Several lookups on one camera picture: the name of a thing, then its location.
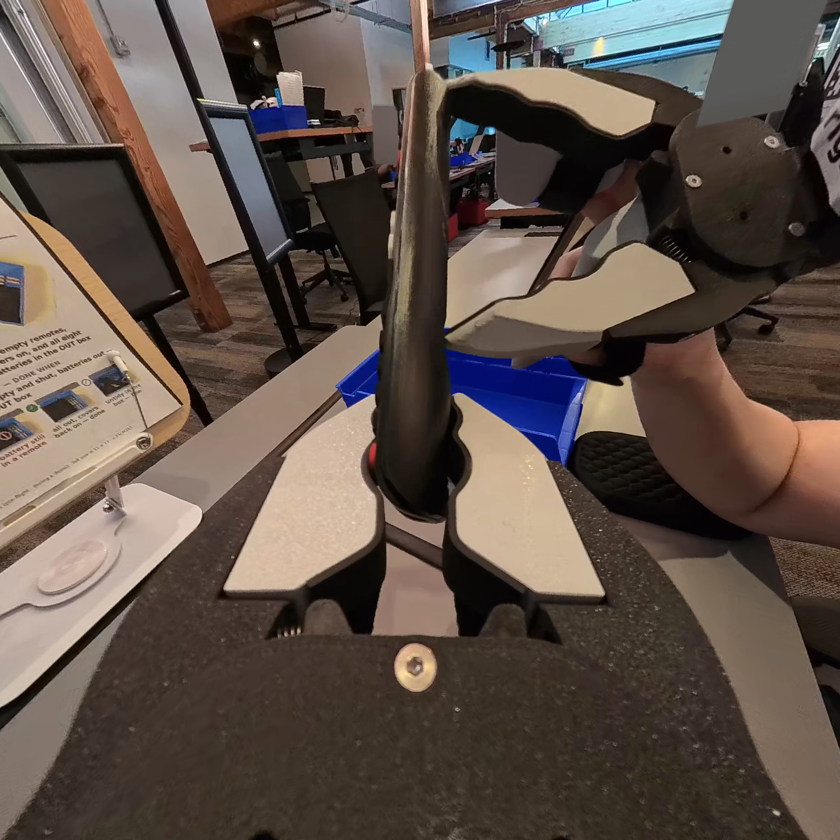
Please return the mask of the instruction sheet on stand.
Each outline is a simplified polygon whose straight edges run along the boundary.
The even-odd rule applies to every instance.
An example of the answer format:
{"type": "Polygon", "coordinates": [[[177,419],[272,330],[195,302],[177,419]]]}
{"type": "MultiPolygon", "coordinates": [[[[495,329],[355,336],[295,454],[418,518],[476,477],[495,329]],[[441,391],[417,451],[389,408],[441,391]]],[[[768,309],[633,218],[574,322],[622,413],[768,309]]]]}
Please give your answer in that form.
{"type": "Polygon", "coordinates": [[[104,498],[2,572],[14,708],[178,547],[200,507],[119,473],[189,415],[182,379],[74,246],[2,196],[2,549],[104,498]]]}

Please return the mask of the black floor sign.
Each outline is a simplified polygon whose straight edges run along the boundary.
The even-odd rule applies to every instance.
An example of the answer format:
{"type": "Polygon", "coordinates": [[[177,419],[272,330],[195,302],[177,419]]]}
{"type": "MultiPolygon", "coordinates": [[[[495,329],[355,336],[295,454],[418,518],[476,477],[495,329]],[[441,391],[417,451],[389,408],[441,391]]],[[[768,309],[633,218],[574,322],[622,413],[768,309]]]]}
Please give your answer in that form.
{"type": "Polygon", "coordinates": [[[27,213],[62,233],[143,324],[208,426],[213,418],[156,321],[190,294],[124,146],[4,143],[1,166],[27,213]]]}

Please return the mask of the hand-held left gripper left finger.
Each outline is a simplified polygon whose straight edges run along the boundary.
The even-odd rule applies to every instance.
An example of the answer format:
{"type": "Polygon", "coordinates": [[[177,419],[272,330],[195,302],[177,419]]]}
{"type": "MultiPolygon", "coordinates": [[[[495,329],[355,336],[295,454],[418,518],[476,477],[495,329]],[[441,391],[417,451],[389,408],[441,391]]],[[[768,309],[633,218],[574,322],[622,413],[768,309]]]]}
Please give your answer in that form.
{"type": "Polygon", "coordinates": [[[230,597],[338,603],[371,634],[386,573],[385,512],[371,477],[373,401],[314,428],[285,453],[225,584],[230,597]]]}

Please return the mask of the wooden pillar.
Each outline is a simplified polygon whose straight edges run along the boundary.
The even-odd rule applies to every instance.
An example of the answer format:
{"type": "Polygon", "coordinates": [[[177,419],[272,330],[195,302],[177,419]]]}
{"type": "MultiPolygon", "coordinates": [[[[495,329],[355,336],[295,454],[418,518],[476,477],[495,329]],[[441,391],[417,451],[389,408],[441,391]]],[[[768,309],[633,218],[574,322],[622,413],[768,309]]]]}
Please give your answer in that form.
{"type": "Polygon", "coordinates": [[[224,300],[211,279],[87,3],[44,1],[41,4],[108,138],[123,144],[129,154],[181,271],[198,326],[205,332],[225,329],[232,319],[224,300]]]}

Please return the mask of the black display panel stand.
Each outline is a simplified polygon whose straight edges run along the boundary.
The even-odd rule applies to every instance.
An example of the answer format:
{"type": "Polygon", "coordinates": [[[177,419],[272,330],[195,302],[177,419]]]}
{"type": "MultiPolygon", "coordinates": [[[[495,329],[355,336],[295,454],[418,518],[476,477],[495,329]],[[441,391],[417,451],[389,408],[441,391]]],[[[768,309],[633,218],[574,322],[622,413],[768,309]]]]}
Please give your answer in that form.
{"type": "Polygon", "coordinates": [[[276,325],[285,344],[269,355],[269,378],[284,371],[315,347],[302,343],[298,330],[330,335],[338,325],[313,322],[289,253],[295,240],[270,178],[265,157],[246,106],[202,98],[195,100],[206,141],[242,228],[276,325]]]}

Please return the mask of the wooden background desk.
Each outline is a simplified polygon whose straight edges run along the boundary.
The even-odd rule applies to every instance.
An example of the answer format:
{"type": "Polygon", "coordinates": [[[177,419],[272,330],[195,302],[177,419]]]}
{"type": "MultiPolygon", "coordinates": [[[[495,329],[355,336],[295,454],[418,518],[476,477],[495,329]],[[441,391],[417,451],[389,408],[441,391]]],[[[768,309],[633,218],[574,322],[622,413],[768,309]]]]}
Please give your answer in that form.
{"type": "Polygon", "coordinates": [[[260,144],[279,144],[280,150],[290,153],[294,161],[362,153],[370,153],[380,164],[396,165],[401,159],[398,144],[389,138],[376,149],[370,125],[257,132],[256,137],[260,144]]]}

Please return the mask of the person's right hand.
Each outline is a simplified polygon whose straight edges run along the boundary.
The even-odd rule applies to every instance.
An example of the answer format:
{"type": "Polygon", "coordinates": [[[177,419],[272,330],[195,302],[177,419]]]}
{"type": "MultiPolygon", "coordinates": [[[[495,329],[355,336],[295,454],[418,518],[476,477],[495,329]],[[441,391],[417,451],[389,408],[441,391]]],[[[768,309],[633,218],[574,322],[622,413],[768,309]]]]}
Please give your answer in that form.
{"type": "Polygon", "coordinates": [[[641,161],[628,160],[621,171],[616,166],[605,173],[600,190],[582,211],[593,230],[583,245],[560,257],[550,279],[582,277],[619,247],[647,242],[649,226],[637,183],[642,166],[641,161]]]}

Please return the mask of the person's right forearm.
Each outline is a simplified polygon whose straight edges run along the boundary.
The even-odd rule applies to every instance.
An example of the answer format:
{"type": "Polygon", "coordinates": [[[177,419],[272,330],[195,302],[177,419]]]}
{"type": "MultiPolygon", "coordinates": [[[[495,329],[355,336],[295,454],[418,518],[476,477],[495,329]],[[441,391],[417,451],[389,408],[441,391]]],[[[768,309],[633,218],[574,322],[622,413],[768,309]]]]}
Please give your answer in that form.
{"type": "Polygon", "coordinates": [[[648,344],[631,386],[651,449],[693,498],[765,537],[838,549],[838,421],[749,399],[712,331],[648,344]]]}

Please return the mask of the black remote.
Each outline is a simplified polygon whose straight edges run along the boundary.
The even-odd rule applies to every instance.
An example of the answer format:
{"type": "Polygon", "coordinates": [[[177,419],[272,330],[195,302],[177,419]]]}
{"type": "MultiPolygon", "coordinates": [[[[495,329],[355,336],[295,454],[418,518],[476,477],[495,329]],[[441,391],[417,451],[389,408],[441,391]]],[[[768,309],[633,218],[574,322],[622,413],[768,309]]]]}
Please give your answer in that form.
{"type": "Polygon", "coordinates": [[[428,67],[407,89],[372,415],[374,478],[408,518],[448,512],[452,392],[445,351],[449,154],[447,86],[428,67]]]}

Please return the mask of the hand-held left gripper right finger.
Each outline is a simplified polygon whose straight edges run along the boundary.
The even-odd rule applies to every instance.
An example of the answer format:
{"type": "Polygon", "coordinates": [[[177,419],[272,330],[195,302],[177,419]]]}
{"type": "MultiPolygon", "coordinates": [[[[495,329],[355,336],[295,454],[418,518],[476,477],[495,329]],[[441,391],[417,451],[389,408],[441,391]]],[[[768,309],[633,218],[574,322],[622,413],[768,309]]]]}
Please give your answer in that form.
{"type": "Polygon", "coordinates": [[[531,624],[545,604],[606,598],[550,463],[535,444],[464,394],[453,397],[444,580],[461,636],[476,636],[499,605],[531,624]]]}

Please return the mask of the blue plastic bin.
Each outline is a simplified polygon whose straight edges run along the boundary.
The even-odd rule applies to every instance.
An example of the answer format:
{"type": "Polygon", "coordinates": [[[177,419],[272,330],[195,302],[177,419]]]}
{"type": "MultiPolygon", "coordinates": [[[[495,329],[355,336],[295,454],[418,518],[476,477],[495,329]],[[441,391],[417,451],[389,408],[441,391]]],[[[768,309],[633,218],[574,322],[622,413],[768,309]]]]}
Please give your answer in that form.
{"type": "Polygon", "coordinates": [[[566,464],[587,379],[561,356],[515,369],[509,359],[447,350],[450,389],[465,393],[524,434],[547,460],[566,464]]]}

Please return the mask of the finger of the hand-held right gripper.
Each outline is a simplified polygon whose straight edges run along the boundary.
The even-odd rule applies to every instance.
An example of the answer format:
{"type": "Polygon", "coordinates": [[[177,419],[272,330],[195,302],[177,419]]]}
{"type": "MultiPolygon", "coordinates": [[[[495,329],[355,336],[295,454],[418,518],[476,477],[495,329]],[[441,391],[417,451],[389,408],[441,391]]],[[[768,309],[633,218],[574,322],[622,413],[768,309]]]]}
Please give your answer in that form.
{"type": "Polygon", "coordinates": [[[702,99],[621,71],[528,68],[446,83],[448,115],[496,134],[496,189],[514,206],[579,213],[628,161],[666,151],[702,99]]]}
{"type": "Polygon", "coordinates": [[[699,331],[690,298],[696,293],[683,266],[640,243],[616,248],[575,278],[526,286],[536,262],[502,268],[489,258],[478,268],[460,256],[445,270],[445,341],[451,350],[486,358],[538,361],[577,354],[605,339],[664,338],[699,331]]]}

